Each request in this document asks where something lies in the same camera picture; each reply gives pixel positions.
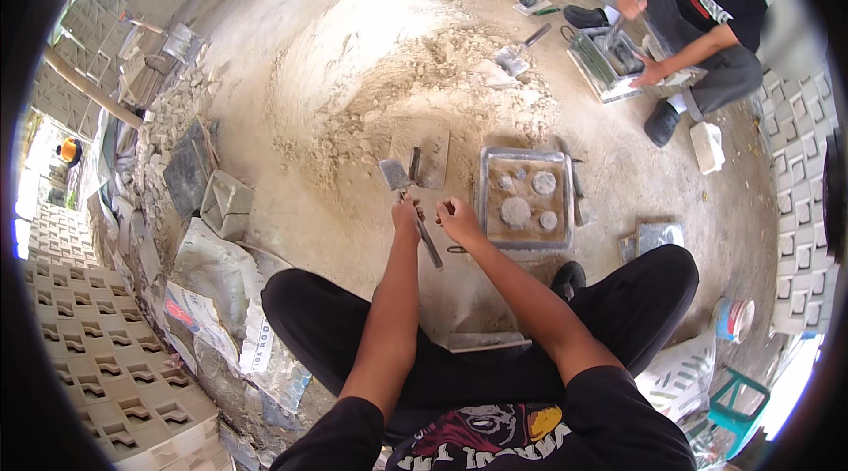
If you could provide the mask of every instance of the black crocs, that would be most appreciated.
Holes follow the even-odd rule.
[[[571,298],[566,296],[566,285],[570,285],[572,287],[572,295],[577,294],[578,290],[586,286],[586,273],[583,272],[583,267],[581,267],[579,263],[568,262],[563,265],[560,267],[560,270],[556,272],[554,280],[550,282],[550,289],[568,303],[571,301]]]
[[[606,14],[601,8],[586,9],[579,6],[565,6],[562,14],[566,16],[568,23],[578,30],[586,28],[603,28],[609,26]]]
[[[680,114],[668,99],[662,99],[656,103],[654,111],[644,123],[644,132],[657,147],[665,147],[679,122]]]

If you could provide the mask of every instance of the white sock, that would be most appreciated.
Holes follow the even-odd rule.
[[[674,110],[678,112],[678,114],[683,114],[686,112],[686,102],[684,101],[683,94],[675,94],[672,97],[668,98],[669,105],[674,107]]]
[[[610,24],[616,23],[618,18],[621,16],[620,12],[616,11],[616,9],[612,6],[604,6],[604,14],[606,15],[606,21]]]

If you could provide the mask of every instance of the plastic stool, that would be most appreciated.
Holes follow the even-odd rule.
[[[759,384],[757,381],[745,377],[745,375],[742,375],[736,370],[728,368],[727,371],[730,372],[730,381],[727,381],[726,385],[720,388],[718,392],[715,392],[710,398],[710,413],[707,418],[715,422],[716,425],[724,427],[735,434],[736,440],[730,447],[730,450],[727,451],[727,460],[729,460],[739,454],[757,432],[757,428],[760,426],[762,410],[769,403],[772,394],[768,388]],[[750,414],[744,414],[734,410],[736,396],[742,384],[760,392],[763,396],[762,402],[757,406],[757,410]],[[730,395],[730,401],[726,405],[719,403],[718,400],[731,390],[733,393]]]

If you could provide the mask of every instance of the paint bucket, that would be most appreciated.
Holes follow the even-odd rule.
[[[754,322],[753,300],[731,300],[722,296],[712,311],[715,336],[741,344]]]

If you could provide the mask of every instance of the person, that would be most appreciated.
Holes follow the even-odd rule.
[[[534,343],[480,357],[430,341],[418,327],[424,216],[406,195],[371,303],[296,268],[262,292],[276,334],[338,397],[272,470],[371,469],[384,442],[387,469],[694,469],[684,434],[633,382],[698,286],[684,248],[654,249],[593,286],[571,262],[549,289],[486,239],[469,204],[452,197],[437,213]]]
[[[601,0],[601,9],[566,6],[566,20],[578,29],[598,28],[619,17],[635,19],[647,11],[647,23],[670,57],[642,57],[643,73],[631,86],[653,85],[684,68],[707,71],[691,88],[661,99],[644,130],[658,146],[672,138],[680,114],[696,121],[727,103],[754,92],[762,84],[762,66],[755,55],[766,13],[765,0]]]
[[[65,138],[64,142],[56,147],[56,154],[68,162],[69,168],[73,168],[82,158],[82,142],[76,138]]]

